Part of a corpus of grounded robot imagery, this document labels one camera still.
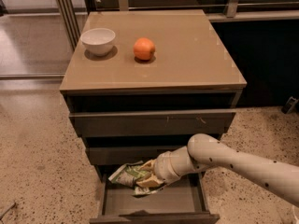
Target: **white robot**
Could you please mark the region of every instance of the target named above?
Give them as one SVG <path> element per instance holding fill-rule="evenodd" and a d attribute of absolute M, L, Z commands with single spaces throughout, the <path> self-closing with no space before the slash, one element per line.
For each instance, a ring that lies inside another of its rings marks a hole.
<path fill-rule="evenodd" d="M 183 175 L 201 173 L 213 166 L 230 169 L 299 207 L 299 167 L 234 150 L 200 133 L 192 136 L 186 147 L 145 163 L 143 169 L 152 171 L 152 176 L 138 185 L 171 184 Z"/>

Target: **floor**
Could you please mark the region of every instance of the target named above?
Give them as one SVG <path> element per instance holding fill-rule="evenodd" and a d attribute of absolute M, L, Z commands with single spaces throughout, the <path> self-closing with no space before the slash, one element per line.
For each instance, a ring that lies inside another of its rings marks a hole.
<path fill-rule="evenodd" d="M 78 15 L 80 28 L 86 19 Z M 57 15 L 0 17 L 0 74 L 63 73 L 72 51 Z M 3 222 L 88 223 L 101 184 L 68 120 L 60 80 L 0 80 L 0 214 Z M 221 141 L 299 166 L 299 114 L 238 108 Z M 224 168 L 204 187 L 218 224 L 291 224 L 292 206 Z"/>

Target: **cabinet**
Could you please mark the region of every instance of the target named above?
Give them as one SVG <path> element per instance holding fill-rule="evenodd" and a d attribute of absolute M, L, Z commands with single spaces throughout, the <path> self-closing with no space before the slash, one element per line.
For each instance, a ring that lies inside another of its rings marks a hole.
<path fill-rule="evenodd" d="M 96 57 L 79 41 L 60 88 L 105 187 L 99 218 L 91 223 L 215 223 L 218 217 L 206 208 L 198 175 L 183 178 L 168 194 L 148 197 L 153 205 L 164 195 L 175 204 L 188 186 L 190 197 L 198 197 L 190 200 L 190 210 L 171 213 L 161 207 L 152 212 L 141 203 L 144 212 L 129 208 L 116 214 L 110 210 L 114 204 L 134 202 L 126 189 L 106 182 L 107 174 L 116 165 L 185 146 L 196 133 L 221 137 L 234 118 L 245 79 L 201 10 L 91 13 L 84 31 L 96 27 L 115 31 L 115 47 L 106 57 Z M 156 45 L 155 57 L 147 63 L 133 54 L 133 44 L 142 36 Z"/>

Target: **open drawer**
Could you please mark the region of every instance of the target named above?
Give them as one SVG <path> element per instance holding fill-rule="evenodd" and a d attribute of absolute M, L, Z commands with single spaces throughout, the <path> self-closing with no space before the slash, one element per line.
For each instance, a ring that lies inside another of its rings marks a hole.
<path fill-rule="evenodd" d="M 71 113 L 78 136 L 112 137 L 226 133 L 233 109 L 175 110 L 149 112 Z"/>
<path fill-rule="evenodd" d="M 164 190 L 136 198 L 133 190 L 111 184 L 105 175 L 97 218 L 90 223 L 214 224 L 219 215 L 209 213 L 201 178 L 186 175 Z"/>

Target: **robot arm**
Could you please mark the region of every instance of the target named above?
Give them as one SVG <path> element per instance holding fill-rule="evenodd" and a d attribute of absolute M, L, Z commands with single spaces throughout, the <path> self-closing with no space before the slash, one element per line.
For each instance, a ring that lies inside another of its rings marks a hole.
<path fill-rule="evenodd" d="M 299 167 L 234 150 L 206 134 L 194 135 L 186 147 L 165 152 L 151 163 L 152 172 L 165 184 L 214 166 L 230 169 L 299 206 Z"/>

